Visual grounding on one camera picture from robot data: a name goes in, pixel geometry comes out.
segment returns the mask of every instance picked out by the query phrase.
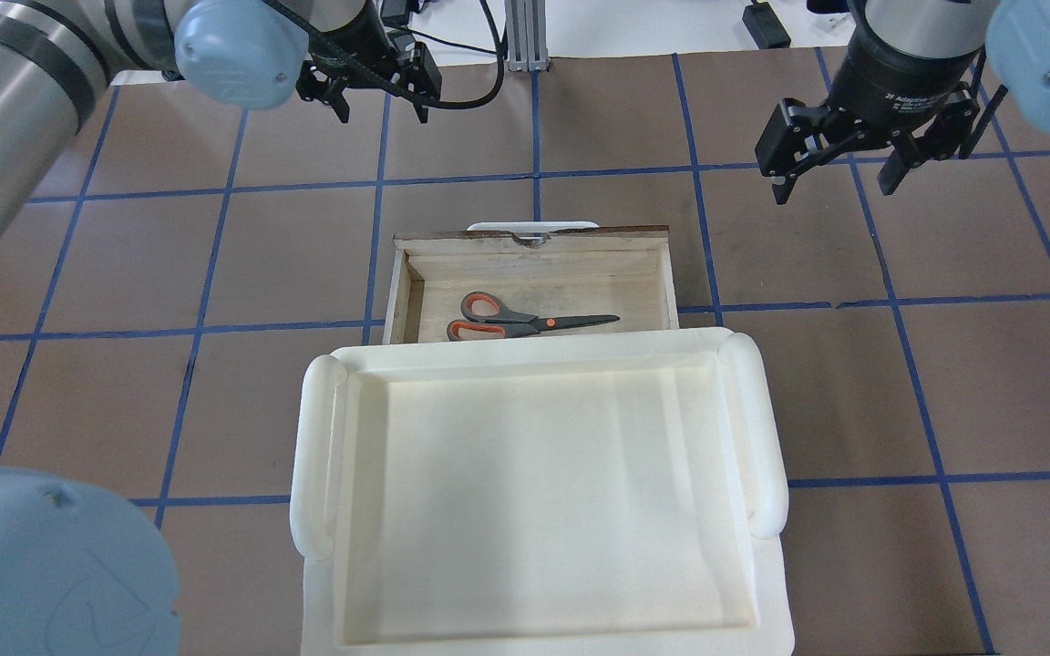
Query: open wooden drawer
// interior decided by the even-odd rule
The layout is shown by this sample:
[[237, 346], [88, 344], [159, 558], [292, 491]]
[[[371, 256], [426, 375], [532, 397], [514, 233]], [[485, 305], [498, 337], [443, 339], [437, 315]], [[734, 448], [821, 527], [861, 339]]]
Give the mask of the open wooden drawer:
[[528, 314], [620, 316], [563, 335], [679, 326], [665, 225], [541, 233], [539, 225], [512, 226], [396, 235], [383, 343], [448, 340], [446, 325], [460, 318], [461, 299], [475, 291]]

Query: white plastic tray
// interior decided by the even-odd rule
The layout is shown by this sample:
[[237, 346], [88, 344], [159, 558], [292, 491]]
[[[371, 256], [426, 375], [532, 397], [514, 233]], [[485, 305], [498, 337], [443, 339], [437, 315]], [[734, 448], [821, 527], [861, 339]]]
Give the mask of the white plastic tray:
[[746, 335], [339, 348], [302, 389], [302, 653], [786, 655], [786, 512]]

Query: scissors handle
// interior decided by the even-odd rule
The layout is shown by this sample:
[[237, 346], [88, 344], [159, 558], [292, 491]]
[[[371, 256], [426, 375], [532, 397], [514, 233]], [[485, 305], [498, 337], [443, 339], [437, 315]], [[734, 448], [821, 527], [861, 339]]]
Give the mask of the scissors handle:
[[479, 323], [476, 321], [453, 321], [448, 323], [448, 341], [507, 340], [508, 337], [528, 337], [541, 333], [529, 323]]
[[[491, 311], [479, 308], [478, 303], [487, 304]], [[464, 319], [478, 323], [529, 323], [537, 319], [536, 314], [508, 310], [501, 299], [487, 292], [470, 292], [464, 295], [464, 299], [459, 302], [459, 312], [464, 315]]]

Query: white floor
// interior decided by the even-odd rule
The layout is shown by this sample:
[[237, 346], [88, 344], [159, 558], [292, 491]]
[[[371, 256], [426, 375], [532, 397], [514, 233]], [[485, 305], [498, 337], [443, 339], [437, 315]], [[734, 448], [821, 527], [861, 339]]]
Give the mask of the white floor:
[[[549, 0], [546, 45], [551, 58], [630, 58], [638, 55], [755, 50], [742, 25], [748, 0]], [[818, 17], [804, 0], [771, 0], [792, 45], [845, 45], [854, 33], [846, 14]], [[497, 24], [504, 25], [504, 0], [488, 0]], [[414, 29], [434, 37], [490, 48], [484, 14], [476, 0], [433, 0], [412, 19]], [[430, 43], [439, 66], [491, 62], [491, 55]], [[158, 71], [124, 71], [117, 84], [162, 82]]]

